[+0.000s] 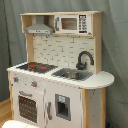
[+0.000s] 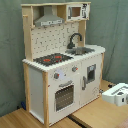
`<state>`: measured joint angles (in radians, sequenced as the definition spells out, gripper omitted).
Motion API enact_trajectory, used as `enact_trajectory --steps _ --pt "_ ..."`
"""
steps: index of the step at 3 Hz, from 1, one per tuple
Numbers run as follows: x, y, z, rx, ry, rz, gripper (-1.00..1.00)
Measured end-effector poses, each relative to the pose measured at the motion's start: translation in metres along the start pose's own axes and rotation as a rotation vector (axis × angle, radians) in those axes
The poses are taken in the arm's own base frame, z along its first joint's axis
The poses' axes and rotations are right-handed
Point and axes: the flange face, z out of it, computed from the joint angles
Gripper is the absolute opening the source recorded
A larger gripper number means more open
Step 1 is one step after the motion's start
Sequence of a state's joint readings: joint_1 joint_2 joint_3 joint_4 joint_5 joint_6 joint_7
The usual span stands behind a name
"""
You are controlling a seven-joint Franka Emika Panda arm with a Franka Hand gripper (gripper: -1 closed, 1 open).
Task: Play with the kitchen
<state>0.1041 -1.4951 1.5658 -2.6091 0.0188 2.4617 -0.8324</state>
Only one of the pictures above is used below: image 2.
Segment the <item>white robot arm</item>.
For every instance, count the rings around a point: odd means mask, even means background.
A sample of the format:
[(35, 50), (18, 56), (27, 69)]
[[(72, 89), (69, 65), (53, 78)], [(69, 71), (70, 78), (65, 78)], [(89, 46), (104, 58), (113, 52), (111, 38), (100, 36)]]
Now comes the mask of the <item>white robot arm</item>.
[(102, 99), (106, 102), (123, 106), (128, 104), (128, 84), (119, 83), (102, 93)]

